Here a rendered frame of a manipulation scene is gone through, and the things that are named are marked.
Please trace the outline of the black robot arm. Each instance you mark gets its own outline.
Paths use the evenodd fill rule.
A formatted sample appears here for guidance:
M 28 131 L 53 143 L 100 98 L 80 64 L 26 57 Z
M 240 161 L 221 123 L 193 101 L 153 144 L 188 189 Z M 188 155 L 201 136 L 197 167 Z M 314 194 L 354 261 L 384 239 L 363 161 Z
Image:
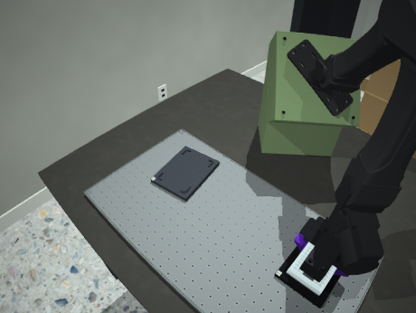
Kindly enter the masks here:
M 377 21 L 348 49 L 325 60 L 309 40 L 287 54 L 333 116 L 353 103 L 349 93 L 360 90 L 367 76 L 401 59 L 383 115 L 352 158 L 335 191 L 336 207 L 318 228 L 311 241 L 315 246 L 299 268 L 312 281 L 320 282 L 335 261 L 348 275 L 379 266 L 384 251 L 376 214 L 402 190 L 400 182 L 416 151 L 416 0 L 382 0 Z

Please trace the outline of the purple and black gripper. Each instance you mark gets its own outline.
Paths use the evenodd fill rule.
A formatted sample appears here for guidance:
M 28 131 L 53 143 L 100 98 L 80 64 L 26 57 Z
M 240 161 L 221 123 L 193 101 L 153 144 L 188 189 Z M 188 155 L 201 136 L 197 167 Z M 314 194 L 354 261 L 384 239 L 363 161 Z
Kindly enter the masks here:
M 309 218 L 307 223 L 304 225 L 304 227 L 301 229 L 301 231 L 299 232 L 299 234 L 297 235 L 297 237 L 294 240 L 294 242 L 298 246 L 300 252 L 303 251 L 303 249 L 306 247 L 308 242 L 311 243 L 315 234 L 317 233 L 317 229 L 321 226 L 321 224 L 323 223 L 324 220 L 325 219 L 321 216 L 318 216 L 316 220 L 314 218 Z M 329 220 L 329 218 L 328 218 L 328 220 Z M 337 238 L 337 234 L 335 234 L 331 230 L 331 228 L 329 226 L 329 223 L 328 223 L 328 220 L 327 220 L 328 230 Z M 304 244 L 305 244 L 305 246 L 304 246 Z M 340 275 L 340 276 L 348 277 L 349 276 L 348 274 L 346 275 L 345 273 L 343 273 L 343 268 L 342 268 L 341 264 L 342 264 L 341 261 L 335 261 L 333 263 L 333 266 L 335 266 L 337 268 L 333 275 Z

